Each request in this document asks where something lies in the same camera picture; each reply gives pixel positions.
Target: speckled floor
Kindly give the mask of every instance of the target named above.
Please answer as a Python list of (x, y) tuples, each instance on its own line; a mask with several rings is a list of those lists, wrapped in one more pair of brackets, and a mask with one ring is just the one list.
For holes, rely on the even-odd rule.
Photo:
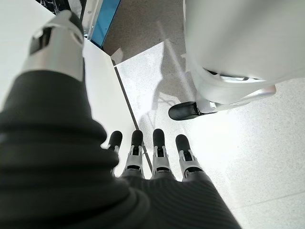
[(153, 130), (161, 128), (181, 179), (175, 137), (185, 134), (243, 228), (305, 228), (305, 79), (278, 84), (273, 97), (177, 122), (168, 109), (195, 93), (184, 59), (182, 1), (122, 1), (104, 48), (120, 63), (151, 159)]

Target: black fingertip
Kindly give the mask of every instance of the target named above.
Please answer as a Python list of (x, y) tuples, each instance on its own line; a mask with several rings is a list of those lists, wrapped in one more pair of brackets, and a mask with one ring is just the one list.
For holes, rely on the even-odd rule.
[(132, 134), (132, 146), (137, 148), (142, 145), (143, 133), (141, 130), (135, 130)]
[(153, 134), (153, 146), (162, 147), (165, 145), (164, 132), (161, 129), (155, 129)]
[(185, 135), (178, 135), (176, 137), (176, 146), (178, 152), (180, 152), (181, 150), (188, 151), (189, 149), (191, 149), (189, 140)]
[(111, 136), (110, 136), (110, 139), (109, 139), (109, 145), (110, 146), (118, 146), (120, 148), (121, 146), (121, 143), (122, 143), (122, 138), (123, 138), (123, 135), (120, 131), (114, 131)]

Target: robotic finger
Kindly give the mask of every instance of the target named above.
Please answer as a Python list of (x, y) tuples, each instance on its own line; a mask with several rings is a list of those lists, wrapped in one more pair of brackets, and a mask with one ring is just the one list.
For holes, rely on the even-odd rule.
[(117, 155), (119, 154), (120, 146), (122, 143), (123, 135), (120, 131), (114, 131), (109, 139), (107, 149), (114, 151)]
[(121, 177), (135, 176), (144, 178), (142, 165), (142, 142), (142, 131), (135, 130), (132, 134), (132, 145)]
[(153, 160), (152, 160), (152, 179), (169, 178), (175, 179), (168, 155), (165, 149), (164, 132), (161, 129), (155, 129), (153, 132)]
[(211, 181), (199, 165), (197, 158), (192, 153), (189, 141), (185, 135), (178, 135), (176, 137), (176, 146), (179, 154), (181, 172), (183, 175), (182, 181)]

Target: robotic hand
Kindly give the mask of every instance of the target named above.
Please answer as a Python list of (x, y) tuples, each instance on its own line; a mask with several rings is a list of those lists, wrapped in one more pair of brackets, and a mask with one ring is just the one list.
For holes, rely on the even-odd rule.
[[(134, 131), (126, 166), (121, 177), (134, 176), (144, 178), (142, 166), (142, 141), (142, 131)], [(121, 132), (113, 132), (109, 140), (108, 149), (111, 149), (118, 154), (121, 142)], [(166, 153), (163, 130), (155, 129), (153, 132), (153, 146), (153, 167), (151, 179), (166, 178), (175, 180)], [(183, 181), (203, 180), (211, 182), (210, 178), (205, 174), (196, 157), (193, 155), (187, 137), (184, 135), (178, 135), (176, 137), (176, 146), (178, 149)]]
[(113, 176), (122, 135), (101, 148), (106, 132), (92, 119), (82, 47), (69, 11), (32, 39), (0, 113), (0, 227), (240, 228), (183, 135), (176, 143), (185, 182), (174, 179), (160, 129), (152, 179), (143, 178), (141, 131), (122, 176)]

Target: blue panel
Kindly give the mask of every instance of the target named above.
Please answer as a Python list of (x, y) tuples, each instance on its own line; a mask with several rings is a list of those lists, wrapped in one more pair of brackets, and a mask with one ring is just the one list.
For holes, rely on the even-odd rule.
[(104, 0), (97, 18), (91, 40), (99, 47), (102, 46), (111, 21), (118, 8), (120, 0)]

